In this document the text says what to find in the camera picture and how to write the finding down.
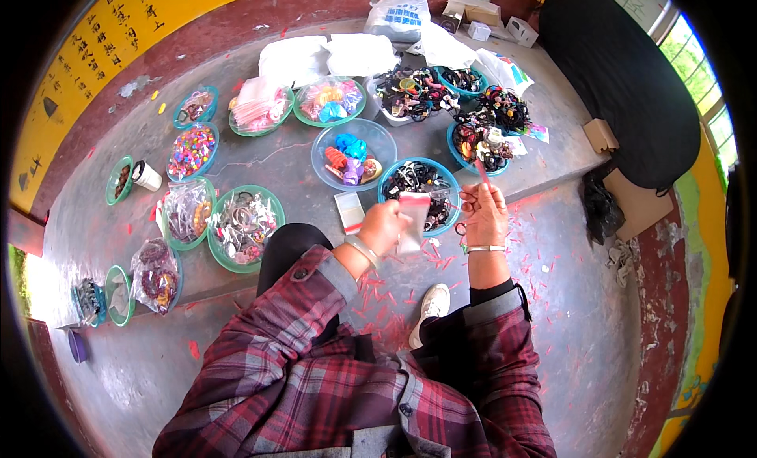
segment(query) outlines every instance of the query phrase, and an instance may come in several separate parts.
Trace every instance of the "black garbage bag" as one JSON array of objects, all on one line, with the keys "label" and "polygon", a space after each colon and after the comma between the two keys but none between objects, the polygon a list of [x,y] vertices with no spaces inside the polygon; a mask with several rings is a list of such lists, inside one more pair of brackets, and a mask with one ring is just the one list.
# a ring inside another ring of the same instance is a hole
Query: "black garbage bag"
[{"label": "black garbage bag", "polygon": [[595,169],[583,177],[586,226],[592,239],[600,245],[604,245],[605,239],[613,236],[625,223],[618,201],[602,183],[605,176],[605,170]]}]

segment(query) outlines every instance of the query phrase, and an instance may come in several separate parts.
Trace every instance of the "woman's right hand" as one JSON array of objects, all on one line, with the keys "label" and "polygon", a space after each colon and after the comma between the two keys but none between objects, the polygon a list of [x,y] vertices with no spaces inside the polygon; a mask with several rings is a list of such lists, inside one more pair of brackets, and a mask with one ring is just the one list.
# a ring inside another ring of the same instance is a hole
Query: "woman's right hand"
[{"label": "woman's right hand", "polygon": [[508,215],[505,197],[492,184],[463,185],[460,198],[466,215],[469,246],[504,246]]}]

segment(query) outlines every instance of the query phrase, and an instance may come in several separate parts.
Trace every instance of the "white plastic bag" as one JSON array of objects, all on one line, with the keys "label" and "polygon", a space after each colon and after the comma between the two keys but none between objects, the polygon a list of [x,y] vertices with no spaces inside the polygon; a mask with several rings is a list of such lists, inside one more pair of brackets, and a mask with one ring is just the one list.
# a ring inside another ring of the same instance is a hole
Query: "white plastic bag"
[{"label": "white plastic bag", "polygon": [[428,66],[440,65],[450,70],[468,69],[476,60],[476,53],[472,48],[431,21],[423,23],[421,40],[407,51],[411,54],[425,55]]},{"label": "white plastic bag", "polygon": [[400,62],[386,36],[332,34],[328,71],[340,76],[370,76],[386,73]]},{"label": "white plastic bag", "polygon": [[523,97],[526,88],[534,81],[512,60],[505,56],[498,56],[486,49],[476,51],[478,62],[476,70],[483,73],[489,84],[498,84],[502,88],[513,90],[518,98]]},{"label": "white plastic bag", "polygon": [[270,43],[260,52],[260,76],[292,88],[315,82],[328,75],[327,42],[325,36],[304,36]]},{"label": "white plastic bag", "polygon": [[380,0],[365,21],[365,34],[389,37],[395,42],[416,42],[421,24],[431,21],[427,0]]}]

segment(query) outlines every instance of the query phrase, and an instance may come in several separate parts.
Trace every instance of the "yellow wall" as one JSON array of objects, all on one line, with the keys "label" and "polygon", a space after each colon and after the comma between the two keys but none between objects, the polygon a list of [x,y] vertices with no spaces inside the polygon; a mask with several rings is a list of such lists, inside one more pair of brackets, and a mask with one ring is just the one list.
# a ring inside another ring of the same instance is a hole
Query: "yellow wall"
[{"label": "yellow wall", "polygon": [[63,138],[121,69],[187,22],[232,1],[98,0],[63,43],[37,88],[17,144],[11,202],[30,211]]}]

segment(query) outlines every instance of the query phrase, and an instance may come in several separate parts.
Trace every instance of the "bracelet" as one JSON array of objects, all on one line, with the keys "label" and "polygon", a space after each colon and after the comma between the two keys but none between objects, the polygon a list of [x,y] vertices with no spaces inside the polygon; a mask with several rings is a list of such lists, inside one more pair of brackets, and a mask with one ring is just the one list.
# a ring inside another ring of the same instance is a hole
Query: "bracelet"
[{"label": "bracelet", "polygon": [[360,253],[367,257],[371,264],[373,264],[373,267],[375,267],[376,269],[379,268],[379,257],[376,256],[376,253],[373,252],[373,249],[366,246],[366,244],[363,243],[359,237],[355,235],[346,236],[345,243],[360,251]]},{"label": "bracelet", "polygon": [[468,253],[473,251],[504,251],[505,246],[468,246]]}]

